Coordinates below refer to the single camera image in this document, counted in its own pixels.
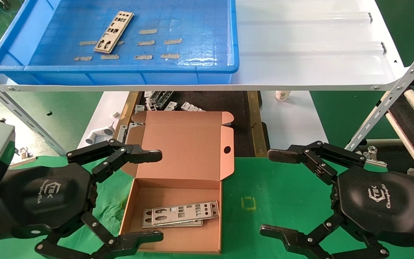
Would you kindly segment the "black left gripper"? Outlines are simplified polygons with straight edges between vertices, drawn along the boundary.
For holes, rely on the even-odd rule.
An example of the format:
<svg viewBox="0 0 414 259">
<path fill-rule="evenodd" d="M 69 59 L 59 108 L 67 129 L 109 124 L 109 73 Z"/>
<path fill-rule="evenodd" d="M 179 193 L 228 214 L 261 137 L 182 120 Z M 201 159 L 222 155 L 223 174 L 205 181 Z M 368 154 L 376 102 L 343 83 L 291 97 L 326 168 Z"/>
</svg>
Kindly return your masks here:
<svg viewBox="0 0 414 259">
<path fill-rule="evenodd" d="M 8 171 L 0 184 L 0 238 L 28 239 L 48 235 L 35 251 L 48 259 L 115 259 L 135 255 L 143 243 L 163 240 L 161 231 L 130 232 L 112 236 L 92 213 L 97 185 L 127 163 L 153 163 L 162 159 L 160 150 L 143 150 L 116 139 L 102 141 L 67 153 L 68 165 L 36 166 Z M 102 160 L 91 173 L 83 164 Z M 59 246 L 86 225 L 102 241 L 87 254 Z"/>
</svg>

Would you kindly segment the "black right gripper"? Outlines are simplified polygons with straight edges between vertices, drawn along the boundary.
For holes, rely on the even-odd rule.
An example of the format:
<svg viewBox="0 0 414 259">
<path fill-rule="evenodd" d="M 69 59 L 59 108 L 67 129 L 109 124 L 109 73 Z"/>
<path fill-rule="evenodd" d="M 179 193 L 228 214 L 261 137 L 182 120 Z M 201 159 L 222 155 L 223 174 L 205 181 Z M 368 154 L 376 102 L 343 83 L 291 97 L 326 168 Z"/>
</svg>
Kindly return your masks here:
<svg viewBox="0 0 414 259">
<path fill-rule="evenodd" d="M 267 157 L 279 163 L 304 164 L 322 182 L 334 185 L 336 214 L 308 235 L 290 228 L 261 225 L 260 235 L 281 240 L 286 251 L 308 259 L 386 259 L 390 253 L 378 241 L 414 246 L 414 176 L 367 171 L 362 168 L 366 162 L 363 155 L 322 141 L 291 145 L 286 150 L 271 149 Z M 327 161 L 349 169 L 338 175 Z M 335 254 L 325 251 L 320 243 L 339 226 L 364 242 L 366 248 Z"/>
</svg>

